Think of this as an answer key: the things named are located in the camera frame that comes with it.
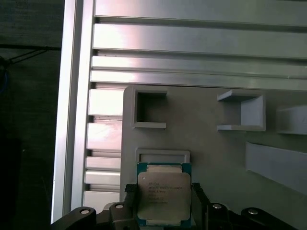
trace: black cable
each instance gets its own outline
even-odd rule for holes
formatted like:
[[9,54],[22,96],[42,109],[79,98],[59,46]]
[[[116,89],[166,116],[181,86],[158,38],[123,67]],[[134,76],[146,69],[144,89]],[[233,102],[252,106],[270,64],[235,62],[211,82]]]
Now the black cable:
[[60,51],[61,50],[61,47],[54,47],[54,46],[23,46],[23,45],[8,45],[8,44],[0,44],[0,48],[3,48],[3,49],[53,50],[53,51]]
[[24,58],[24,59],[18,60],[18,61],[16,61],[16,62],[11,62],[11,64],[13,65],[13,64],[19,63],[19,62],[21,62],[21,61],[28,60],[28,59],[30,59],[30,58],[33,58],[33,57],[37,56],[37,55],[40,55],[40,54],[46,53],[47,51],[48,51],[48,50],[43,50],[43,51],[41,51],[40,53],[37,53],[37,54],[31,55],[31,56],[29,56],[29,57],[26,57],[26,58]]
[[12,60],[14,60],[14,59],[16,59],[16,58],[20,58],[20,57],[23,57],[23,56],[26,56],[26,55],[35,53],[35,52],[37,52],[37,51],[39,51],[39,50],[33,50],[33,51],[31,51],[31,52],[28,52],[28,53],[25,53],[25,54],[21,54],[21,55],[16,56],[16,57],[12,57],[12,58],[10,58],[9,60],[10,60],[10,62],[12,63]]

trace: dark background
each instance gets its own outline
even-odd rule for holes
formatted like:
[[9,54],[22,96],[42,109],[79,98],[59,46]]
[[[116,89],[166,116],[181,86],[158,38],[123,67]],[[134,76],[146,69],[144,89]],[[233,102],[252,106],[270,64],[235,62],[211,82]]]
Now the dark background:
[[[0,44],[61,47],[63,14],[64,0],[1,0]],[[0,56],[29,51],[0,48]],[[50,224],[59,68],[60,51],[11,65],[8,88],[0,93],[0,137],[21,141],[20,155],[0,148],[6,156],[2,176],[11,183],[12,174],[18,175],[17,194],[2,197],[15,206],[14,229]],[[14,194],[11,184],[3,184],[4,190]]]

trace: square holder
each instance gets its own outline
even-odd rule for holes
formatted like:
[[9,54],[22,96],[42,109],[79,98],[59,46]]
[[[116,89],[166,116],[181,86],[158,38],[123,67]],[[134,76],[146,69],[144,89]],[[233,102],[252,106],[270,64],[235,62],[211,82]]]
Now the square holder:
[[218,125],[217,130],[265,131],[265,96],[240,90],[230,90],[218,95],[225,102],[225,110],[234,124]]

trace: screw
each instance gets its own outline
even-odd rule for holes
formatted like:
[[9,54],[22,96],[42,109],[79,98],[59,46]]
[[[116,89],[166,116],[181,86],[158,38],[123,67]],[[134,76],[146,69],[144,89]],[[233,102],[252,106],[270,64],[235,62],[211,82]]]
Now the screw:
[[220,208],[222,208],[222,206],[219,205],[219,204],[214,204],[214,205],[213,205],[213,208],[215,208],[215,209],[220,209]]
[[89,210],[84,209],[84,210],[81,211],[81,214],[87,214],[89,212],[90,212]]
[[257,215],[257,214],[258,214],[258,211],[257,211],[257,210],[254,210],[254,209],[249,209],[249,210],[248,210],[248,213],[251,214],[251,215]]

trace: blue cable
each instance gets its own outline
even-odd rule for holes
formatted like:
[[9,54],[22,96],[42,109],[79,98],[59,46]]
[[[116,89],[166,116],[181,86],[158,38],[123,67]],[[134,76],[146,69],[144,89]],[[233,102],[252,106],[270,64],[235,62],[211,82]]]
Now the blue cable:
[[0,93],[2,93],[5,89],[6,89],[6,87],[8,86],[8,74],[7,74],[7,72],[5,71],[4,72],[4,84],[3,84],[3,87],[2,87],[2,89],[0,89]]

